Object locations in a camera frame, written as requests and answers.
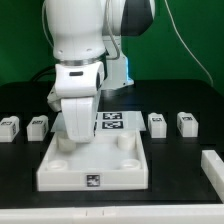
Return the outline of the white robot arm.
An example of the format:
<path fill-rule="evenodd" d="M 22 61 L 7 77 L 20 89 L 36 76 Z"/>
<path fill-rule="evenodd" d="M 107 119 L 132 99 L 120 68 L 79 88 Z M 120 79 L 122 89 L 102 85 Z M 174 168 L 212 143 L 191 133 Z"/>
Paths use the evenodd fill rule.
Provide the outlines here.
<path fill-rule="evenodd" d="M 42 13 L 53 39 L 55 94 L 67 136 L 90 142 L 101 92 L 132 83 L 121 38 L 151 26 L 155 0 L 45 0 Z"/>

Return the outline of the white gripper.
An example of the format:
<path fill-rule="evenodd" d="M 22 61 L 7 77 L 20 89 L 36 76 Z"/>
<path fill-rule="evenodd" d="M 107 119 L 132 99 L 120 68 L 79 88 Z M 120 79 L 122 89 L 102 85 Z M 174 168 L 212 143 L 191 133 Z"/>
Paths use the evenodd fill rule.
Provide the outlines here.
<path fill-rule="evenodd" d="M 56 80 L 47 101 L 55 112 L 62 112 L 70 140 L 84 143 L 93 139 L 104 76 L 102 62 L 56 65 Z"/>

